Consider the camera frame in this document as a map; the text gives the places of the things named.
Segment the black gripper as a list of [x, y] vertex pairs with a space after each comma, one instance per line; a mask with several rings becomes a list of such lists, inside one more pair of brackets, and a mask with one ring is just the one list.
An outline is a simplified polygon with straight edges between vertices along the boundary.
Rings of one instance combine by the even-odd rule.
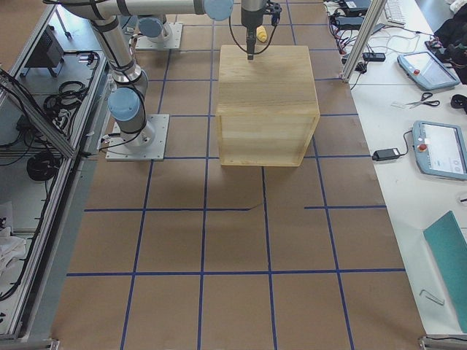
[[255, 55], [256, 28], [263, 23], [264, 0], [241, 0], [241, 22], [247, 28], [247, 59], [252, 61]]
[[277, 2], [267, 0], [265, 14], [271, 17], [272, 26], [278, 26], [282, 14], [282, 6]]

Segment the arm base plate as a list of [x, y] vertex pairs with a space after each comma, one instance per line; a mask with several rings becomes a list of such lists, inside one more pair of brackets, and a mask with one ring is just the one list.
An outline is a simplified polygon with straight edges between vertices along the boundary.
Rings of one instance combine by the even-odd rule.
[[181, 22], [162, 23], [160, 21], [140, 22], [140, 36], [136, 41], [136, 50], [178, 50], [180, 48]]
[[168, 129], [168, 114], [148, 114], [145, 128], [135, 139], [126, 133], [110, 139], [105, 158], [108, 161], [162, 161]]

